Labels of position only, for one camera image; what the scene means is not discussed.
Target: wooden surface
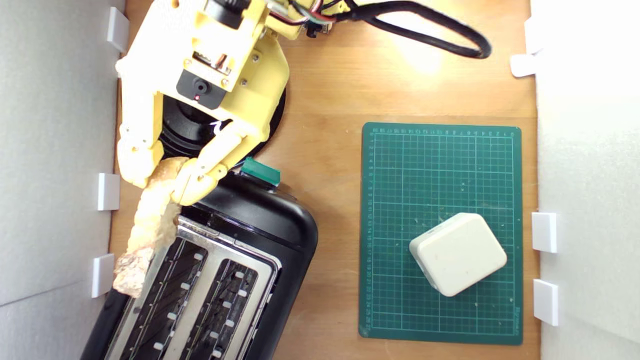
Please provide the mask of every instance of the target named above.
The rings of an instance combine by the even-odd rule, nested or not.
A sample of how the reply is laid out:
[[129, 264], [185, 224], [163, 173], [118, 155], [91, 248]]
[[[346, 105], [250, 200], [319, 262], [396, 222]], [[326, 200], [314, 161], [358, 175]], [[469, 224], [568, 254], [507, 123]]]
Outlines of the wooden surface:
[[[531, 78], [515, 79], [509, 57], [524, 52], [529, 2], [456, 0], [423, 3], [481, 31], [493, 45], [487, 60], [453, 56], [364, 23], [339, 24], [328, 37], [282, 40], [291, 66], [287, 107], [272, 142], [258, 156], [313, 214], [319, 244], [275, 354], [277, 360], [540, 358], [533, 317], [531, 250], [537, 208], [536, 104]], [[128, 0], [133, 36], [149, 1]], [[438, 28], [427, 26], [438, 36]], [[362, 125], [437, 122], [522, 128], [524, 194], [524, 343], [519, 347], [363, 339], [358, 335], [358, 231]], [[111, 251], [126, 248], [140, 191], [122, 184]]]

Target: white plastic cube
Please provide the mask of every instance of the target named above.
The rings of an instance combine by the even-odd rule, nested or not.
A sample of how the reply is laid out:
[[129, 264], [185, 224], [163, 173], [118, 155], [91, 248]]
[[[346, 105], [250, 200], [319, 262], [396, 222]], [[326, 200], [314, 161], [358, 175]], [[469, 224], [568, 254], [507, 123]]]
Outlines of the white plastic cube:
[[507, 254], [478, 214], [459, 213], [413, 239], [409, 251], [429, 283], [452, 297], [507, 263]]

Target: wire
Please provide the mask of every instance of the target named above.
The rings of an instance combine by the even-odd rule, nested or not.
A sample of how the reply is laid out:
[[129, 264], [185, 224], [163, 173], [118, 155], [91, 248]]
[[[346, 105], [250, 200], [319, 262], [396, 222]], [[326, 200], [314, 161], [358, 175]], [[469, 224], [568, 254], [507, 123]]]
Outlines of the wire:
[[340, 2], [342, 2], [342, 0], [333, 0], [330, 3], [326, 3], [326, 4], [322, 5], [322, 10], [329, 9], [332, 6], [338, 5]]
[[300, 15], [308, 17], [309, 21], [315, 22], [316, 24], [327, 25], [335, 22], [335, 17], [325, 16], [315, 10], [309, 10], [295, 0], [291, 1], [291, 6], [293, 6]]
[[[359, 6], [354, 0], [344, 0], [351, 9], [348, 12], [338, 13], [335, 16], [335, 21], [344, 20], [364, 20], [366, 23], [388, 31], [390, 33], [400, 35], [402, 37], [410, 38], [424, 44], [432, 45], [440, 49], [449, 51], [450, 53], [465, 56], [467, 58], [485, 59], [491, 55], [491, 44], [489, 41], [478, 33], [476, 30], [452, 19], [442, 13], [439, 13], [433, 9], [423, 6], [413, 1], [386, 1], [384, 3], [373, 3]], [[388, 22], [379, 20], [377, 16], [384, 13], [393, 12], [412, 12], [421, 17], [433, 21], [436, 24], [442, 25], [447, 29], [450, 29], [463, 37], [471, 40], [477, 49], [471, 47], [464, 47], [456, 45], [454, 43], [442, 40], [440, 38], [432, 37], [427, 34], [418, 33], [400, 26], [389, 24]]]
[[[323, 0], [315, 0], [314, 4], [311, 6], [311, 11], [312, 12], [316, 12], [318, 11], [318, 9], [320, 9], [320, 7], [322, 6]], [[283, 15], [280, 15], [279, 13], [276, 12], [270, 12], [269, 15], [273, 16], [275, 19], [284, 22], [287, 25], [291, 25], [291, 26], [297, 26], [297, 25], [302, 25], [304, 23], [306, 23], [307, 21], [309, 21], [309, 16], [305, 16], [303, 15], [302, 18], [300, 19], [292, 19], [290, 17], [285, 17]]]

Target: bread slice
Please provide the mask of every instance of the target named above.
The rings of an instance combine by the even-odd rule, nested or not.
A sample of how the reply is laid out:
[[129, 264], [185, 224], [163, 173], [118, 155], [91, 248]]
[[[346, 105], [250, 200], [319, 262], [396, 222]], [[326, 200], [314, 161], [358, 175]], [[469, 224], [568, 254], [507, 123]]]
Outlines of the bread slice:
[[149, 263], [156, 249], [175, 240], [181, 206], [171, 200], [175, 178], [188, 158], [160, 161], [142, 191], [127, 252], [116, 262], [113, 288], [138, 298], [142, 292]]

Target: cutting mat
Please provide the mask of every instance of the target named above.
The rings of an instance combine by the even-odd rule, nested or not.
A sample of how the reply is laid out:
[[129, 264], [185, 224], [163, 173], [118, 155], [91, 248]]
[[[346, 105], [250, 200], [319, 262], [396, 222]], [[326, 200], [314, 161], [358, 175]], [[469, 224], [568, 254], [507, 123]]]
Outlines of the cutting mat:
[[[522, 151], [517, 127], [367, 123], [362, 143], [360, 316], [366, 338], [522, 343]], [[479, 213], [507, 265], [448, 298], [409, 242]]]

